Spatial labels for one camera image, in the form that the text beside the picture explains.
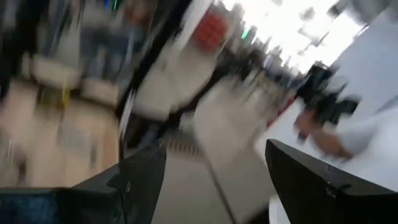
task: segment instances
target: camera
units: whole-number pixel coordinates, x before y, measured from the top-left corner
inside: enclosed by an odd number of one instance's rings
[[[339,99],[348,82],[345,77],[334,77],[335,73],[335,68],[314,63],[295,95],[303,101],[305,109],[315,110],[315,122],[322,126],[325,123],[337,125],[341,115],[352,115],[360,102],[358,96]]]

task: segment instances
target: black pole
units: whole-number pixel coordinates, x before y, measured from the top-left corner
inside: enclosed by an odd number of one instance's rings
[[[152,64],[157,60],[157,57],[164,45],[170,39],[176,28],[180,26],[182,17],[191,2],[192,0],[179,0],[168,15],[168,18],[163,24],[160,32],[155,36],[152,45],[149,46],[149,50],[145,53],[139,66],[134,71],[132,80],[115,110],[117,118],[121,119],[130,92],[136,92],[139,89],[142,81],[145,79]]]

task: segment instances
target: drain grate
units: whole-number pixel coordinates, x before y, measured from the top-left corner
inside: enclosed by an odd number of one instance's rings
[[[203,158],[203,153],[193,138],[182,133],[169,134],[160,140],[160,146],[178,156]]]

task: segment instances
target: hand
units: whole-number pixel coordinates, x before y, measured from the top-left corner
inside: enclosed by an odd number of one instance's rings
[[[314,122],[315,110],[304,110],[296,119],[294,126],[300,131],[300,135],[308,137],[319,130],[321,126]]]

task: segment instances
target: floor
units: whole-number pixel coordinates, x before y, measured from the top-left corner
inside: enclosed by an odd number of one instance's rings
[[[78,32],[69,31],[56,53],[57,60],[76,68]],[[215,67],[214,58],[191,43],[176,64],[165,69],[168,50],[164,49],[137,95],[134,109],[140,113],[165,118],[172,107],[187,101],[204,84]],[[207,162],[168,156],[153,224],[231,223],[210,178],[210,168],[238,223],[267,206],[274,190],[263,161],[252,149],[265,122],[257,113],[259,99],[242,95],[241,90],[231,88],[227,78],[201,102],[193,119],[184,120],[184,129],[197,138]]]

